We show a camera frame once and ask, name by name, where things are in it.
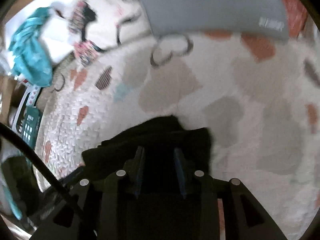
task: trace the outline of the light blue patch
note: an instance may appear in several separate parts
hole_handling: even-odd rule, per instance
[[[123,83],[120,83],[116,87],[116,91],[113,96],[113,102],[124,101],[124,98],[129,94],[130,88]]]

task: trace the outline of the mattress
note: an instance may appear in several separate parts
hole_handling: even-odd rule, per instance
[[[108,28],[98,20],[87,29],[76,58],[56,69],[39,98],[36,154],[60,179],[85,165],[84,150],[174,114],[185,129],[209,127],[211,175],[239,178],[287,238],[299,239],[320,206],[320,80],[313,49],[295,39],[282,44],[223,31],[146,37],[136,0],[106,1],[115,6],[102,17]],[[100,0],[83,2],[98,19],[104,13]],[[101,53],[96,46],[112,49]],[[44,191],[49,183],[35,174]]]

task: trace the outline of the black cable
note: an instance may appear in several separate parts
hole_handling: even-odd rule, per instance
[[[10,128],[5,126],[3,123],[0,123],[0,135],[12,143],[17,149],[19,149],[25,157],[27,157],[31,163],[37,168],[37,170],[45,177],[45,179],[51,184],[51,186],[61,194],[62,198],[66,203],[73,209],[75,214],[85,222],[85,224],[90,225],[87,219],[85,218],[84,212],[74,201],[69,192],[62,186],[62,184],[55,178],[51,171],[45,166],[41,159],[36,155],[36,153],[31,149],[28,144],[26,144],[22,138],[19,137],[15,132]]]

